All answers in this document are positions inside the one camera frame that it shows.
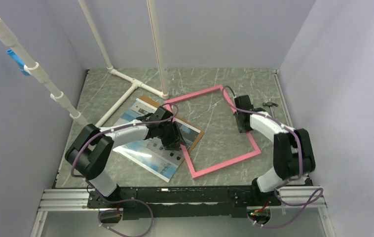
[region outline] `small tool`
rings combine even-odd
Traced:
[[[271,116],[272,116],[273,118],[275,118],[275,117],[274,117],[273,106],[278,107],[278,104],[276,104],[276,103],[274,103],[274,102],[270,102],[270,101],[268,101],[268,102],[263,102],[262,106],[270,107],[270,110],[271,110]]]

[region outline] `metal frame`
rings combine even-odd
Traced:
[[[282,187],[279,190],[279,195],[282,199],[289,203],[302,203],[306,201],[309,196],[317,189],[319,186],[288,186]],[[171,192],[170,188],[147,188],[151,190],[155,190],[156,192]],[[40,237],[42,234],[42,230],[44,227],[44,223],[46,217],[49,212],[57,212],[57,211],[101,211],[106,210],[108,208],[87,208],[87,203],[89,202],[90,194],[87,192],[87,189],[46,189],[43,192],[39,208],[37,210],[37,216],[35,223],[33,225],[33,230],[31,237]],[[215,204],[219,204],[218,202],[148,202],[150,205],[155,206],[171,206],[182,203],[183,206],[194,207],[198,206],[199,204],[208,204],[208,206],[214,206]],[[290,208],[300,208],[300,207],[290,207],[290,206],[283,206],[283,205],[269,205],[270,208],[282,208],[283,213]],[[242,206],[239,207],[240,210],[252,210],[258,209],[260,206]],[[317,208],[321,217],[322,225],[324,227],[325,235],[327,237],[335,237],[334,229],[329,218],[327,212],[327,205],[325,203],[324,197],[321,197],[316,202],[307,206],[307,208]]]

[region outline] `pipe connector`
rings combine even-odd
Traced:
[[[21,72],[25,76],[30,76],[30,72],[28,72],[28,70],[26,71],[24,69],[25,64],[24,64],[23,60],[21,60],[12,49],[7,50],[7,54],[17,63],[17,65],[20,68]]]
[[[136,88],[141,87],[142,84],[143,84],[143,82],[141,82],[140,80],[133,79],[132,85],[136,86]]]
[[[0,40],[8,47],[14,47],[18,43],[16,35],[7,27],[4,21],[0,18]]]
[[[107,71],[108,71],[110,74],[112,74],[112,71],[113,71],[113,70],[114,70],[114,67],[113,67],[113,66],[107,68]]]
[[[166,93],[166,94],[162,94],[162,96],[160,96],[162,99],[164,100],[168,100],[170,98],[170,94],[169,93]]]

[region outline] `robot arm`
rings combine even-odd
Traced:
[[[277,124],[262,108],[254,108],[248,95],[235,97],[235,106],[240,109],[258,112],[256,114],[235,112],[239,132],[256,130],[273,143],[273,167],[264,175],[252,181],[257,198],[263,196],[283,185],[290,178],[299,174],[299,156],[296,151],[295,138],[287,131],[293,131],[299,138],[303,174],[315,169],[312,145],[309,134],[305,129],[295,129],[284,124]]]
[[[183,142],[180,130],[175,122],[166,121],[172,113],[162,107],[158,107],[154,114],[147,114],[129,122],[128,124],[154,122],[145,125],[131,126],[117,130],[106,135],[101,135],[91,142],[92,148],[87,148],[79,157],[75,168],[87,179],[96,189],[110,201],[120,200],[120,187],[106,173],[105,167],[113,148],[133,141],[146,140],[153,137],[161,139],[166,150],[178,150]],[[85,126],[77,136],[71,147],[65,153],[65,159],[73,164],[82,146],[94,135],[109,127],[97,128],[89,124]]]

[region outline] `small black object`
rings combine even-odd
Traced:
[[[265,225],[271,219],[271,211],[269,210],[263,211],[262,213],[254,213],[253,215],[251,215],[251,213],[251,211],[247,213],[248,217],[260,225]]]
[[[102,224],[116,224],[121,220],[121,215],[116,212],[99,212],[100,222]]]
[[[122,189],[120,192],[120,199],[137,199],[138,195],[136,189]],[[119,207],[122,208],[135,208],[138,205],[135,201],[122,202]],[[104,202],[96,191],[91,191],[88,198],[87,208],[116,208],[117,204],[110,204]]]
[[[149,118],[151,115],[153,115],[153,113],[147,113],[146,115],[144,115],[144,116],[139,116],[139,117],[137,117],[136,119],[137,119],[137,120],[140,120],[140,121],[144,121],[144,120],[146,120],[147,118]]]
[[[235,107],[243,110],[253,111],[253,112],[265,112],[263,108],[254,108],[251,104],[250,97],[248,95],[241,95],[234,98]],[[235,116],[236,125],[240,133],[249,132],[253,130],[250,126],[250,113],[244,113],[237,111],[233,114]]]
[[[168,119],[173,114],[163,107],[158,107],[146,121],[160,121]],[[149,131],[145,139],[158,137],[166,150],[179,150],[180,143],[184,143],[180,128],[176,122],[166,121],[158,124],[147,125]]]

